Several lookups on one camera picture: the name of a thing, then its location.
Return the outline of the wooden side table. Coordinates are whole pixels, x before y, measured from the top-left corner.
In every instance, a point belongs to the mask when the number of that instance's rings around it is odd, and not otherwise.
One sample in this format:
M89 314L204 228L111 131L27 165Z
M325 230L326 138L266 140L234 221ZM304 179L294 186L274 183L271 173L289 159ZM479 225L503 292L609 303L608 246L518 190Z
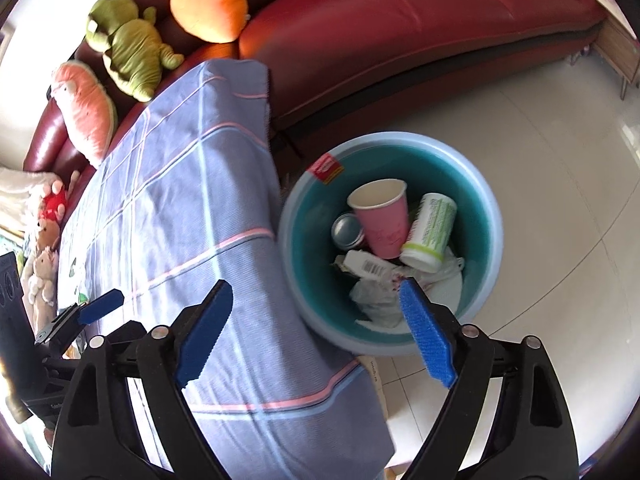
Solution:
M629 87L639 87L639 40L615 0L596 1L606 18L593 47L620 76L620 98L624 100Z

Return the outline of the white plastic bag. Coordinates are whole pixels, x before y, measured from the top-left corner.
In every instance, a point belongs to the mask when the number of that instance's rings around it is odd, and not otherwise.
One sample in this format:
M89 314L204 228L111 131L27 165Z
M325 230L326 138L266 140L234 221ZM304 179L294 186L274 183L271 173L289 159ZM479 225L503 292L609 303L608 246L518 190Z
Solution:
M342 263L340 267L351 274ZM367 318L365 321L358 321L358 324L378 333L408 334L409 329L399 304L399 286L405 278L414 278L433 304L442 304L456 312L462 294L463 269L464 259L455 257L447 248L445 261L436 273L426 273L410 266L395 264L395 269L382 280L358 278L349 292L349 298Z

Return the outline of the beige rabbit plush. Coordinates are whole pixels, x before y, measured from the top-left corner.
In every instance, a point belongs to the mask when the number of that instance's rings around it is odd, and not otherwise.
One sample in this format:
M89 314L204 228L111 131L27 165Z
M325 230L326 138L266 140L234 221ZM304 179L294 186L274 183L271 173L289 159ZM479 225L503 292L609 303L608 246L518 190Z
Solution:
M35 335L55 317L57 277L58 253L50 247L26 260L21 275L23 304Z

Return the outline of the pink radish plush toy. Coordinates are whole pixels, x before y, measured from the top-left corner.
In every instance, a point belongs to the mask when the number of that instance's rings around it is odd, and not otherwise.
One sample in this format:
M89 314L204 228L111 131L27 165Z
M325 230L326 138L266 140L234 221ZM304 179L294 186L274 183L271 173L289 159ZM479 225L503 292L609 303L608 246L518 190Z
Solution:
M87 64L67 61L53 75L51 96L63 116L70 142L98 168L117 126L115 105L99 79Z

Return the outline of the dark red leather sofa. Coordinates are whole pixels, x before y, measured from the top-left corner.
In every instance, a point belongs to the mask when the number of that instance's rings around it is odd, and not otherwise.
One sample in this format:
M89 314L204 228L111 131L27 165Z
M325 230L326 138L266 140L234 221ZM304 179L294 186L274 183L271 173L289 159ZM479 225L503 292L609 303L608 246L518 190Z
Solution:
M134 1L157 10L185 68L210 58L268 67L283 175L389 120L576 54L604 19L596 0L247 0L239 39L206 44L179 27L169 0Z

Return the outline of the white green-label pill bottle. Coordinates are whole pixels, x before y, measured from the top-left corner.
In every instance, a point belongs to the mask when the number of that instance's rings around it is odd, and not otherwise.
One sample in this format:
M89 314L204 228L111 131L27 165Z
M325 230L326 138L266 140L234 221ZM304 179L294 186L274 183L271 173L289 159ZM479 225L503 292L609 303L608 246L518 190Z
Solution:
M457 210L457 204L450 197L439 193L425 194L408 238L401 247L399 260L422 272L438 272L445 261Z

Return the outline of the pink paper cup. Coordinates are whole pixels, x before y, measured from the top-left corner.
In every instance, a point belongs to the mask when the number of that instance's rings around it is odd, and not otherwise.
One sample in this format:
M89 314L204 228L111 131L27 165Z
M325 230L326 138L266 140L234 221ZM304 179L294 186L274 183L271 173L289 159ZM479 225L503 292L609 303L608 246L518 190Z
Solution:
M361 185L347 197L347 205L356 214L364 238L378 258L398 258L408 237L406 191L403 180L381 179Z

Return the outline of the green dinosaur plush toy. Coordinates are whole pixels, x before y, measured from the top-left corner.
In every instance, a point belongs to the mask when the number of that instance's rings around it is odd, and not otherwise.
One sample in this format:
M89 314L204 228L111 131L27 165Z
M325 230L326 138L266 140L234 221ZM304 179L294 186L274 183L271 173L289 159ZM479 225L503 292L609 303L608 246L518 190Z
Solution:
M184 56L163 42L155 28L154 6L139 12L134 0L98 0L89 11L85 42L102 55L117 88L138 102L149 102L163 70L176 70Z

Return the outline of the teal plastic trash bin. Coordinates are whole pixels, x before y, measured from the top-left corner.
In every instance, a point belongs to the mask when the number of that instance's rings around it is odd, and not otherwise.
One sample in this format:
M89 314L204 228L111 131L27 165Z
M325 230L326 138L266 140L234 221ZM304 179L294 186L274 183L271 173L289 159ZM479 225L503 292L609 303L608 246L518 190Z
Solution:
M410 218L427 193L457 206L447 243L463 259L460 276L433 289L457 320L469 323L494 288L503 251L501 212L494 193L469 159L428 136L400 131L367 134L327 152L299 178L285 202L279 245L294 304L304 322L332 344L368 356L416 350L410 334L384 333L350 299L346 274L334 264L340 248L331 236L341 214L364 226L375 276L400 254Z

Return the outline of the white blanket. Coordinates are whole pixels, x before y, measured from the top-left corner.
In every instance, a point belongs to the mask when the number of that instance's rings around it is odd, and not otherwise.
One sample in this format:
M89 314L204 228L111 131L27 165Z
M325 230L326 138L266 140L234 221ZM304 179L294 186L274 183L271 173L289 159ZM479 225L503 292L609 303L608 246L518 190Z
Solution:
M41 203L58 180L52 172L0 169L1 227L24 233L37 224Z

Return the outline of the brown teddy bear red shirt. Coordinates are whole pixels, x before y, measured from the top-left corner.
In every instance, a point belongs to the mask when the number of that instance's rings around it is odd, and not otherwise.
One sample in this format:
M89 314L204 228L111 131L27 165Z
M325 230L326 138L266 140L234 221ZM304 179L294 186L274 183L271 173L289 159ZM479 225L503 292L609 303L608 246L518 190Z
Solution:
M55 250L58 247L62 221L66 214L67 199L70 192L73 191L79 176L80 172L78 170L73 171L70 175L68 186L65 186L60 178L43 185L42 197L38 208L37 256L47 247L51 250Z

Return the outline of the purple plaid tablecloth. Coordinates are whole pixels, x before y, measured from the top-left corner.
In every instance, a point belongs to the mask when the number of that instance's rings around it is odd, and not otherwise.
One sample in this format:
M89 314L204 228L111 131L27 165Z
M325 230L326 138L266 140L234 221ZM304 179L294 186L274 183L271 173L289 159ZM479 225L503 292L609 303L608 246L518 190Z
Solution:
M96 322L171 323L218 281L230 318L184 397L235 479L375 479L394 452L368 371L306 327L277 243L281 193L269 151L268 70L217 58L141 113L63 231L58 300L119 289Z

